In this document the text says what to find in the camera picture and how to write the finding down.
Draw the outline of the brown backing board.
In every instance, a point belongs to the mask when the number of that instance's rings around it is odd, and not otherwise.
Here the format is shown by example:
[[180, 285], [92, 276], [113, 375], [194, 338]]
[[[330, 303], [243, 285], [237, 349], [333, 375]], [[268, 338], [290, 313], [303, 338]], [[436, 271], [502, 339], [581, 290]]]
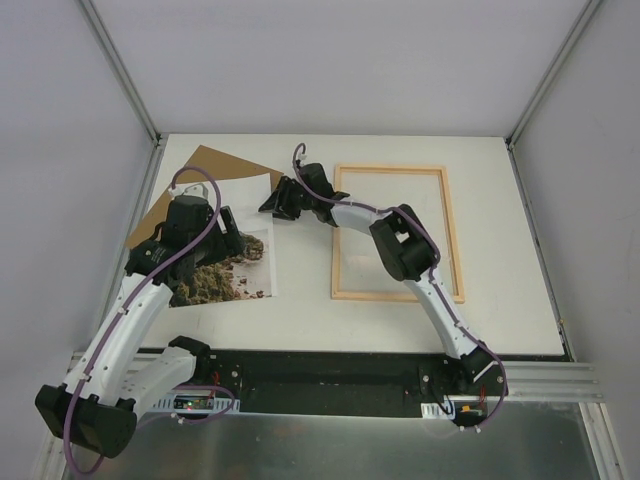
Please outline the brown backing board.
[[[221, 186], [222, 181], [251, 178], [255, 176], [268, 176], [267, 196], [276, 188], [283, 173], [248, 160], [235, 157], [203, 145], [200, 145], [186, 162], [186, 166], [198, 167], [209, 173]], [[126, 240], [127, 248], [133, 248], [149, 237], [155, 225], [166, 217], [169, 201], [172, 199], [168, 183], [160, 190], [160, 195], [150, 209], [138, 223], [136, 229]]]

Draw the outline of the landscape photo print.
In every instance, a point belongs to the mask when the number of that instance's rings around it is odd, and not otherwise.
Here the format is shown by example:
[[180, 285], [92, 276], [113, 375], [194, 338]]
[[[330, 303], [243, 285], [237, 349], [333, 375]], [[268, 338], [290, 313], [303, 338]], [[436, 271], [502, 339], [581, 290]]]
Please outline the landscape photo print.
[[268, 174], [220, 180], [222, 204], [230, 208], [244, 252], [220, 263], [201, 266], [176, 289], [170, 305], [187, 307], [277, 294], [274, 225], [258, 208], [271, 194]]

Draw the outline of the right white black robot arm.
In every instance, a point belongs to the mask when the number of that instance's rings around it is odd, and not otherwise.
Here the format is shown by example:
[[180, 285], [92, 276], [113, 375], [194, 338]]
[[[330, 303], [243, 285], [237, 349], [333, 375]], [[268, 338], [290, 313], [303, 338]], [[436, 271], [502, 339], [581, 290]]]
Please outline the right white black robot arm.
[[452, 387], [469, 395], [487, 387], [492, 373], [506, 376], [501, 359], [472, 333], [446, 291], [438, 271], [440, 251], [409, 205], [376, 208], [334, 190], [319, 163], [296, 160], [293, 168], [295, 176], [281, 177], [261, 213], [293, 221], [311, 211], [324, 224], [369, 236], [386, 272], [413, 293], [444, 353], [456, 361], [450, 369]]

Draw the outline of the light wooden picture frame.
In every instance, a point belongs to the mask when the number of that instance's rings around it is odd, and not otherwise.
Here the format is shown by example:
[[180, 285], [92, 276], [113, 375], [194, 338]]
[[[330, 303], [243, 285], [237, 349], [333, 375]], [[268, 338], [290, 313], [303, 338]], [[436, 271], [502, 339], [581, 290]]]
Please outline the light wooden picture frame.
[[[465, 301], [456, 225], [446, 168], [340, 164], [334, 188], [381, 209], [409, 205], [441, 254], [438, 268], [444, 287]], [[351, 229], [333, 233], [331, 298], [334, 300], [415, 303], [405, 286], [385, 271], [370, 237]]]

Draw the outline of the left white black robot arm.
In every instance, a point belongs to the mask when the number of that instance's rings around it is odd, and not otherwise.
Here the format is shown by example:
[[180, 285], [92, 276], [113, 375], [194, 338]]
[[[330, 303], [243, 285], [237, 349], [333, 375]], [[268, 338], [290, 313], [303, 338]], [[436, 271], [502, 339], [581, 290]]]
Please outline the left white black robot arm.
[[210, 347], [178, 336], [135, 375], [127, 374], [155, 319], [195, 270], [244, 250], [227, 206], [179, 195], [152, 236], [131, 249], [107, 319], [58, 386], [44, 385], [35, 406], [57, 438], [106, 458], [129, 444], [139, 419], [170, 390], [204, 387], [212, 378]]

